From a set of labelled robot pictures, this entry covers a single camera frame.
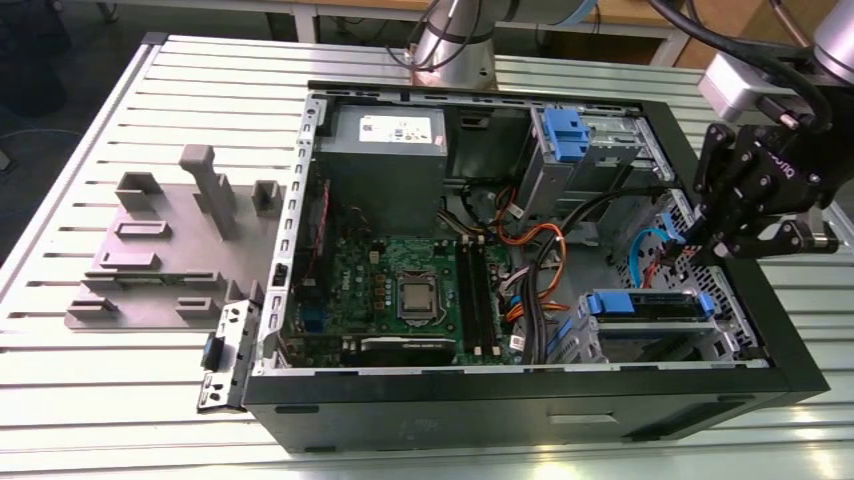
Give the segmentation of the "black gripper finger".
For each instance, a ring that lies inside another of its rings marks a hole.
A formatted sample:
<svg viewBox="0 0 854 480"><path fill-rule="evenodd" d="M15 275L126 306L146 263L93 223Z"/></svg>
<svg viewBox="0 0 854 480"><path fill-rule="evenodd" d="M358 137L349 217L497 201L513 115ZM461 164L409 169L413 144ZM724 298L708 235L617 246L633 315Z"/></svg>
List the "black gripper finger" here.
<svg viewBox="0 0 854 480"><path fill-rule="evenodd" d="M771 217L742 222L734 218L705 219L705 260L761 259L801 253L807 248L807 225Z"/></svg>
<svg viewBox="0 0 854 480"><path fill-rule="evenodd" d="M734 231L734 220L744 207L734 188L753 160L752 154L742 160L734 149L736 140L737 134L726 124L709 126L692 183L700 196L696 221L685 233L692 246L714 245Z"/></svg>

